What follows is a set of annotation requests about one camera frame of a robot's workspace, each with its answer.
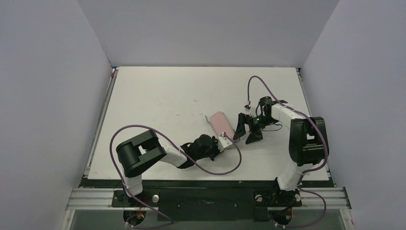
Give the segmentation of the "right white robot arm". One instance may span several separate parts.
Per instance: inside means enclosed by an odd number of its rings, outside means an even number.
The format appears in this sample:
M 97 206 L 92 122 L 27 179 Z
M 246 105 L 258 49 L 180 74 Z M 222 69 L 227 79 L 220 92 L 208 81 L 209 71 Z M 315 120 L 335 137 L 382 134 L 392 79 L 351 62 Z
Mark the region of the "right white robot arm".
M 262 97 L 257 105 L 256 116 L 239 113 L 233 140 L 248 134 L 246 144 L 263 140 L 263 128 L 280 123 L 290 131 L 290 163 L 277 177 L 280 190 L 296 190 L 306 173 L 328 156 L 328 141 L 325 121 L 321 117 L 310 117 L 294 110 L 286 101 Z

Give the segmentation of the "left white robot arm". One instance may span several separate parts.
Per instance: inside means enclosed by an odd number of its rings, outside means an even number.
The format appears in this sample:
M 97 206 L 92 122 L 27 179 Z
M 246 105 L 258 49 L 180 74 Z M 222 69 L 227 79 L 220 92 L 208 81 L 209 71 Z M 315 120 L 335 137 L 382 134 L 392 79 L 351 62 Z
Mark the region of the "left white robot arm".
M 192 161 L 205 158 L 214 160 L 221 151 L 218 140 L 206 134 L 194 142 L 181 145 L 181 150 L 160 141 L 154 131 L 143 132 L 116 147 L 118 160 L 124 170 L 124 186 L 128 196 L 143 192 L 142 173 L 161 161 L 179 169 L 187 169 L 194 165 Z

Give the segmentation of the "pink umbrella case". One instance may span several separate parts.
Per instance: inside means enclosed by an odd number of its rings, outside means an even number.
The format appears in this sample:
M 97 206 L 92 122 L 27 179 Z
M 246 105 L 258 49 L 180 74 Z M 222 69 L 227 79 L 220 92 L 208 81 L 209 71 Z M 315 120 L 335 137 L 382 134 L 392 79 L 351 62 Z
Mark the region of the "pink umbrella case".
M 218 111 L 211 116 L 205 115 L 204 117 L 206 122 L 211 125 L 217 136 L 228 136 L 229 138 L 233 139 L 235 131 L 231 127 L 225 113 Z

